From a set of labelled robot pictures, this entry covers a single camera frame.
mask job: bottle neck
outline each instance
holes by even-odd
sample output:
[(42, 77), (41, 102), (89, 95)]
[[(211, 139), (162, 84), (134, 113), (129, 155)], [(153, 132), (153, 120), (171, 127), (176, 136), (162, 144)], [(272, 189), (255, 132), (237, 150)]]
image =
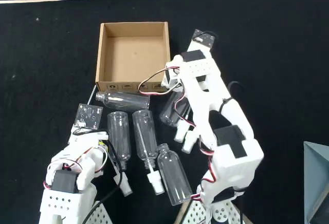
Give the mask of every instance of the bottle neck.
[(158, 146), (158, 150), (159, 150), (160, 153), (167, 153), (167, 152), (170, 151), (169, 150), (169, 147), (168, 147), (168, 145), (166, 143), (160, 144)]
[(97, 101), (104, 101), (105, 100), (105, 93), (104, 92), (97, 92), (96, 93), (96, 100)]

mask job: perforated plastic part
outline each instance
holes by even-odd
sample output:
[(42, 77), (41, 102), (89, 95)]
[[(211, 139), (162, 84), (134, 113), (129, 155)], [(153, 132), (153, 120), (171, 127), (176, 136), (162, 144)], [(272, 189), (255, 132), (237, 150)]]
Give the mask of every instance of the perforated plastic part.
[(213, 64), (207, 59), (188, 63), (189, 72), (195, 77), (204, 76), (213, 72)]
[[(240, 224), (240, 214), (231, 201), (222, 201), (212, 206), (213, 219), (218, 223)], [(204, 224), (206, 210), (199, 202), (192, 202), (182, 224)]]
[(113, 224), (103, 204), (92, 213), (87, 224)]
[(206, 210), (200, 202), (192, 201), (181, 224), (198, 224), (206, 218)]

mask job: cable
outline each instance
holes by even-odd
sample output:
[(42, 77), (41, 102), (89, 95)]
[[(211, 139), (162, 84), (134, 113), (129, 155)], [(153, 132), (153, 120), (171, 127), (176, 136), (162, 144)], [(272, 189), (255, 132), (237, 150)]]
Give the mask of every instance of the cable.
[(222, 110), (223, 110), (223, 107), (226, 103), (228, 103), (229, 101), (233, 100), (234, 98), (233, 97), (229, 97), (227, 99), (223, 99), (223, 102), (220, 106), (220, 109), (218, 110), (219, 114), (222, 114)]
[(107, 154), (107, 151), (106, 151), (102, 146), (97, 146), (97, 147), (94, 147), (94, 148), (100, 148), (100, 149), (102, 149), (102, 150), (104, 151), (104, 153), (105, 153), (105, 160), (103, 161), (101, 167), (100, 167), (98, 170), (95, 171), (95, 173), (98, 173), (98, 172), (101, 171), (101, 170), (103, 169), (103, 167), (105, 166), (105, 164), (106, 164), (106, 162), (107, 162), (107, 160), (108, 160), (108, 154)]
[(52, 161), (52, 162), (48, 165), (48, 167), (47, 167), (47, 171), (49, 171), (50, 167), (51, 167), (53, 164), (55, 164), (56, 162), (57, 162), (57, 164), (59, 164), (59, 162), (60, 162), (60, 163), (63, 163), (63, 161), (65, 161), (65, 162), (68, 162), (68, 161), (69, 161), (69, 162), (72, 162), (73, 164), (77, 165), (77, 166), (82, 170), (82, 166), (81, 166), (80, 164), (78, 164), (76, 161), (71, 160), (71, 159), (67, 159), (67, 158), (61, 158), (61, 159), (58, 159), (58, 160)]
[(231, 93), (231, 88), (232, 88), (232, 85), (234, 85), (234, 84), (240, 86), (240, 88), (241, 88), (242, 90), (245, 90), (245, 88), (242, 86), (242, 84), (241, 84), (239, 81), (231, 81), (231, 82), (229, 82), (228, 85), (227, 85), (227, 90), (228, 90), (228, 92), (229, 92), (231, 95), (232, 95), (232, 93)]
[(140, 82), (140, 84), (138, 85), (138, 92), (141, 93), (141, 94), (143, 94), (143, 95), (155, 95), (155, 96), (163, 96), (163, 95), (166, 95), (166, 94), (170, 93), (174, 88), (178, 87), (180, 83), (175, 84), (172, 88), (170, 88), (166, 92), (154, 92), (154, 91), (144, 92), (144, 91), (141, 91), (140, 88), (141, 88), (141, 86), (145, 82), (147, 82), (148, 80), (150, 80), (151, 78), (153, 78), (155, 75), (157, 75), (157, 74), (159, 74), (159, 73), (161, 73), (163, 71), (167, 71), (169, 69), (178, 69), (178, 68), (179, 68), (179, 66), (170, 66), (170, 67), (166, 67), (166, 68), (163, 68), (163, 69), (157, 71), (156, 73), (154, 73), (153, 75), (151, 75), (147, 79), (145, 79), (142, 82)]
[(202, 152), (202, 154), (205, 154), (207, 156), (212, 156), (214, 154), (214, 151), (212, 151), (212, 150), (205, 150), (204, 148), (202, 148), (201, 137), (199, 137), (199, 149)]
[(95, 93), (95, 89), (96, 89), (96, 85), (94, 85), (94, 88), (93, 88), (93, 90), (92, 90), (92, 94), (91, 94), (90, 97), (89, 97), (89, 100), (88, 100), (88, 102), (87, 102), (87, 105), (89, 105), (90, 102), (92, 101), (93, 95), (94, 95), (94, 93)]
[(183, 83), (181, 83), (181, 85), (182, 85), (182, 88), (183, 88), (183, 90), (182, 90), (182, 95), (181, 95), (181, 97), (180, 98), (178, 98), (175, 102), (174, 102), (174, 111), (175, 111), (175, 113), (182, 119), (182, 120), (184, 120), (184, 121), (186, 121), (187, 123), (189, 123), (190, 125), (192, 125), (193, 127), (196, 127), (196, 125), (192, 122), (192, 121), (189, 121), (188, 119), (186, 119), (186, 118), (184, 118), (182, 115), (180, 115), (180, 113), (177, 111), (177, 104), (181, 101), (181, 100), (183, 100), (186, 96), (185, 96), (185, 87), (184, 87), (184, 84)]
[(78, 129), (76, 129), (72, 134), (76, 135), (76, 136), (80, 136), (80, 135), (84, 135), (84, 134), (89, 134), (89, 133), (101, 133), (101, 132), (107, 132), (106, 129), (96, 129), (96, 130), (87, 130), (85, 132), (78, 132), (79, 130), (81, 130), (83, 127), (80, 127)]
[(119, 157), (114, 149), (114, 146), (113, 144), (108, 140), (107, 141), (108, 145), (107, 146), (110, 146), (111, 147), (111, 150), (112, 150), (112, 153), (115, 157), (115, 160), (116, 160), (116, 164), (119, 166), (119, 171), (120, 171), (120, 179), (119, 179), (119, 182), (117, 184), (117, 186), (112, 190), (110, 191), (105, 197), (103, 197), (97, 204), (95, 204), (92, 209), (89, 211), (89, 213), (87, 214), (87, 216), (84, 218), (82, 224), (86, 224), (89, 217), (92, 215), (92, 213), (95, 211), (95, 209), (97, 209), (99, 207), (99, 205), (101, 205), (102, 203), (104, 203), (108, 198), (110, 198), (118, 189), (120, 189), (120, 185), (121, 185), (121, 182), (122, 182), (122, 167), (121, 167), (121, 163), (119, 161)]
[(243, 224), (243, 213), (242, 213), (242, 208), (243, 208), (243, 195), (240, 196), (240, 204), (239, 204), (239, 209), (240, 209), (240, 224)]

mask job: white wire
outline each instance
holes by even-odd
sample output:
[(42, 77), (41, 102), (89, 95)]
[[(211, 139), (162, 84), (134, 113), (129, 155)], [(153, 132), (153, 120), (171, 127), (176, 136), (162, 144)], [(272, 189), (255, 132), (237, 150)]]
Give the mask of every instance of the white wire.
[(138, 85), (138, 91), (144, 95), (157, 95), (157, 96), (163, 96), (163, 95), (166, 95), (168, 94), (169, 92), (171, 92), (174, 88), (177, 87), (178, 83), (171, 89), (167, 90), (166, 92), (154, 92), (154, 91), (151, 91), (151, 92), (144, 92), (144, 91), (141, 91), (140, 90), (140, 87), (143, 83), (147, 82), (148, 80), (150, 80), (151, 78), (153, 78), (155, 75), (159, 74), (160, 72), (162, 71), (166, 71), (166, 70), (169, 70), (169, 69), (178, 69), (179, 67), (178, 66), (170, 66), (170, 67), (165, 67), (161, 70), (158, 70), (156, 73), (154, 73), (152, 76), (148, 77), (147, 79), (143, 80), (142, 82), (140, 82), (140, 84)]
[(168, 89), (167, 91), (165, 92), (154, 92), (154, 91), (151, 91), (151, 92), (144, 92), (144, 91), (139, 91), (140, 93), (144, 94), (144, 95), (157, 95), (157, 96), (163, 96), (163, 95), (166, 95), (168, 93), (170, 93), (174, 88), (176, 88), (180, 83), (177, 83), (175, 84), (172, 88)]
[(95, 85), (94, 88), (93, 88), (92, 94), (91, 94), (90, 97), (89, 97), (89, 100), (88, 100), (87, 105), (90, 104), (90, 102), (91, 102), (91, 100), (92, 100), (92, 98), (93, 98), (93, 95), (94, 95), (94, 93), (95, 93), (95, 89), (96, 89), (96, 85)]
[(99, 169), (95, 170), (95, 171), (97, 172), (97, 171), (102, 170), (103, 167), (105, 166), (105, 164), (106, 164), (106, 162), (107, 162), (107, 159), (108, 159), (108, 154), (107, 154), (106, 149), (104, 149), (102, 146), (96, 146), (96, 147), (94, 147), (94, 148), (100, 148), (100, 149), (102, 149), (102, 150), (104, 151), (104, 153), (105, 153), (105, 160), (103, 161), (101, 167), (100, 167)]

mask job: black cable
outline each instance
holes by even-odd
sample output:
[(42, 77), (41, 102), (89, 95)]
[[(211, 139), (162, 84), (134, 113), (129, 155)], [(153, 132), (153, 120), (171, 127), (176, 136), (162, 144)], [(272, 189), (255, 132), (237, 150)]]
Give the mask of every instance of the black cable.
[(223, 109), (223, 107), (224, 107), (224, 105), (226, 104), (226, 103), (228, 103), (229, 101), (231, 101), (233, 99), (233, 97), (229, 97), (229, 98), (227, 98), (227, 99), (223, 99), (223, 102), (222, 102), (222, 104), (221, 104), (221, 106), (220, 106), (220, 109), (219, 109), (219, 114), (222, 114), (222, 109)]
[(94, 205), (94, 207), (92, 207), (92, 209), (89, 211), (89, 213), (87, 214), (87, 216), (84, 218), (82, 224), (86, 224), (89, 217), (93, 214), (93, 212), (95, 211), (95, 209), (97, 209), (99, 207), (99, 205), (101, 205), (102, 203), (104, 203), (109, 197), (111, 197), (118, 189), (120, 189), (120, 185), (121, 185), (121, 182), (122, 182), (122, 167), (121, 167), (121, 163), (120, 163), (120, 160), (119, 160), (119, 157), (114, 149), (114, 146), (113, 144), (107, 140), (107, 142), (105, 143), (108, 143), (107, 146), (110, 146), (111, 147), (111, 150), (112, 150), (112, 153), (115, 157), (115, 162), (116, 162), (116, 165), (119, 167), (119, 172), (120, 172), (120, 179), (119, 179), (119, 182), (117, 184), (117, 186), (112, 190), (110, 191), (105, 197), (103, 197), (97, 204)]
[(240, 224), (243, 224), (243, 213), (242, 213), (242, 207), (243, 207), (243, 195), (240, 196)]
[(85, 135), (85, 134), (89, 134), (89, 133), (100, 133), (100, 132), (107, 132), (106, 129), (96, 129), (96, 130), (87, 130), (85, 132), (79, 132), (82, 128), (78, 128), (76, 129), (72, 134), (76, 135), (76, 136), (80, 136), (80, 135)]
[(228, 92), (230, 92), (231, 95), (232, 95), (232, 93), (231, 93), (231, 88), (232, 88), (232, 85), (234, 85), (234, 84), (237, 84), (238, 86), (240, 86), (240, 88), (241, 88), (242, 90), (245, 90), (244, 87), (242, 86), (242, 84), (241, 84), (240, 82), (238, 82), (238, 81), (231, 81), (231, 82), (229, 82), (229, 84), (227, 85), (227, 90), (228, 90)]
[(205, 31), (203, 31), (203, 32), (201, 32), (201, 33), (195, 35), (194, 37), (192, 37), (192, 40), (198, 38), (199, 36), (201, 36), (201, 35), (203, 35), (203, 34), (210, 34), (210, 35), (214, 36), (215, 39), (218, 39), (218, 35), (217, 35), (215, 32), (210, 31), (210, 30), (205, 30)]

